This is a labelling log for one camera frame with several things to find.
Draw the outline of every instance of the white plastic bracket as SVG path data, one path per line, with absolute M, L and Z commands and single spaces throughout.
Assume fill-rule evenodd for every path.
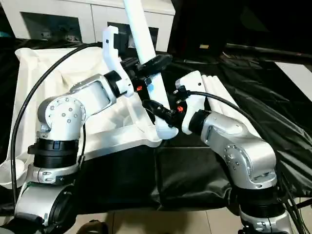
M 108 26 L 103 31 L 103 57 L 108 69 L 116 71 L 121 77 L 121 80 L 116 82 L 120 93 L 127 92 L 125 96 L 130 97 L 134 93 L 133 85 L 119 62 L 118 49 L 114 48 L 114 34 L 118 33 L 118 28 L 114 26 Z
M 199 71 L 191 72 L 175 82 L 175 86 L 177 89 L 183 85 L 185 86 L 186 90 L 206 92 Z M 191 95 L 185 101 L 187 104 L 187 111 L 183 119 L 182 131 L 185 134 L 191 134 L 192 132 L 189 130 L 191 119 L 198 110 L 205 109 L 204 107 L 205 97 L 199 95 Z

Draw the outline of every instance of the cable connector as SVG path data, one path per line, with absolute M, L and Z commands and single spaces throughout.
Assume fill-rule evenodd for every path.
M 185 99 L 187 99 L 191 94 L 189 90 L 186 90 L 185 86 L 182 85 L 180 86 L 178 89 L 176 89 L 173 94 L 175 95 L 176 99 L 178 99 L 176 101 L 177 104 L 179 104 L 182 101 L 185 101 Z

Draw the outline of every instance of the black cable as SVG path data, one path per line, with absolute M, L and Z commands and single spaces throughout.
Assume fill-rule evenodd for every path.
M 213 94 L 209 94 L 209 93 L 204 93 L 204 92 L 197 92 L 197 91 L 187 91 L 188 95 L 201 95 L 201 96 L 206 96 L 208 98 L 212 98 L 212 99 L 216 99 L 218 101 L 223 102 L 224 104 L 227 104 L 228 106 L 232 107 L 233 109 L 235 109 L 236 111 L 238 111 L 239 113 L 241 113 L 244 117 L 246 117 L 250 123 L 253 126 L 256 126 L 257 129 L 263 131 L 263 128 L 261 127 L 261 125 L 255 121 L 249 114 L 247 114 L 245 111 L 243 111 L 242 109 L 240 109 L 238 106 L 234 105 L 233 103 L 231 103 L 230 101 L 227 101 L 224 98 L 221 98 L 219 96 L 213 95 Z
M 281 183 L 282 183 L 282 185 L 284 186 L 284 188 L 285 188 L 285 190 L 286 190 L 286 193 L 287 193 L 287 195 L 288 195 L 288 198 L 289 198 L 289 200 L 291 201 L 291 204 L 292 204 L 292 209 L 289 211 L 289 213 L 290 212 L 294 212 L 294 214 L 296 215 L 296 217 L 297 217 L 297 222 L 298 222 L 298 224 L 300 225 L 300 228 L 302 229 L 302 231 L 303 231 L 303 233 L 305 233 L 305 231 L 304 231 L 304 222 L 303 222 L 303 219 L 302 219 L 302 216 L 301 216 L 301 214 L 300 214 L 300 212 L 299 212 L 299 210 L 298 210 L 298 207 L 297 207 L 297 204 L 295 203 L 295 201 L 294 201 L 294 199 L 293 199 L 293 196 L 292 196 L 292 194 L 291 194 L 291 192 L 290 192 L 290 190 L 289 190 L 289 188 L 288 188 L 288 185 L 287 185 L 287 183 L 286 183 L 286 181 L 285 181 L 285 175 L 284 174 L 282 174 L 282 177 L 281 177 Z
M 78 165 L 80 165 L 81 163 L 81 160 L 82 160 L 82 157 L 84 155 L 84 149 L 86 147 L 86 124 L 84 124 L 82 126 L 82 129 L 83 129 L 83 144 L 82 144 L 82 150 L 81 150 L 81 155 L 79 156 L 79 159 L 78 159 Z
M 14 207 L 16 206 L 16 202 L 18 199 L 18 188 L 17 188 L 17 182 L 16 182 L 16 168 L 15 168 L 15 144 L 16 144 L 16 137 L 20 125 L 21 118 L 26 110 L 26 107 L 34 95 L 35 91 L 38 89 L 38 87 L 41 85 L 41 83 L 48 77 L 48 75 L 58 66 L 60 65 L 64 60 L 66 60 L 71 55 L 77 53 L 80 50 L 83 50 L 87 47 L 93 47 L 93 46 L 99 46 L 100 43 L 91 43 L 91 44 L 85 44 L 82 46 L 77 47 L 75 50 L 69 52 L 62 58 L 60 58 L 56 63 L 54 63 L 36 82 L 36 84 L 33 86 L 33 88 L 30 90 L 29 94 L 27 95 L 19 114 L 16 118 L 16 122 L 14 124 L 14 128 L 12 131 L 12 138 L 11 138 L 11 179 L 12 179 L 12 189 L 13 189 L 13 198 L 14 198 Z
M 287 192 L 287 195 L 289 197 L 289 200 L 291 201 L 291 204 L 292 204 L 292 208 L 293 208 L 293 211 L 295 213 L 295 215 L 297 216 L 297 219 L 298 219 L 298 222 L 299 224 L 301 225 L 301 228 L 303 228 L 303 223 L 302 223 L 302 219 L 300 218 L 300 213 L 299 213 L 299 210 L 298 210 L 298 207 L 293 199 L 293 196 L 288 188 L 288 185 L 286 184 L 285 182 L 285 179 L 283 178 L 284 177 L 284 174 L 282 174 L 282 178 L 281 178 L 281 182 Z
M 295 216 L 295 214 L 293 213 L 292 207 L 290 206 L 290 204 L 287 202 L 284 203 L 286 206 L 286 210 L 288 211 L 289 216 L 292 218 L 292 221 L 294 223 L 294 225 L 296 226 L 299 234 L 305 234 L 304 230 L 302 230 L 299 221 L 297 219 L 297 217 Z

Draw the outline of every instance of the black fabric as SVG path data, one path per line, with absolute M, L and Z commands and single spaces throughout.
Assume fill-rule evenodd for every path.
M 74 47 L 67 42 L 0 39 L 1 160 L 5 159 L 19 62 L 14 51 Z M 192 70 L 217 75 L 237 104 L 260 123 L 296 196 L 312 196 L 312 103 L 272 62 L 177 58 L 162 73 L 166 90 Z M 127 208 L 202 210 L 232 205 L 235 194 L 219 156 L 195 135 L 179 133 L 156 149 L 140 146 L 85 162 L 75 189 L 80 213 Z M 0 214 L 11 192 L 0 187 Z

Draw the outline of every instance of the white pole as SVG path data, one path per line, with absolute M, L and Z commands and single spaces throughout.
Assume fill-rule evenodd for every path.
M 141 64 L 144 64 L 156 56 L 150 31 L 145 19 L 140 0 L 123 0 L 128 16 L 132 36 L 136 45 L 136 51 Z M 152 83 L 147 90 L 151 100 L 158 101 L 164 107 L 170 109 L 161 73 L 154 75 Z M 161 139 L 171 139 L 178 133 L 177 128 L 170 128 L 168 124 L 155 117 L 156 131 Z

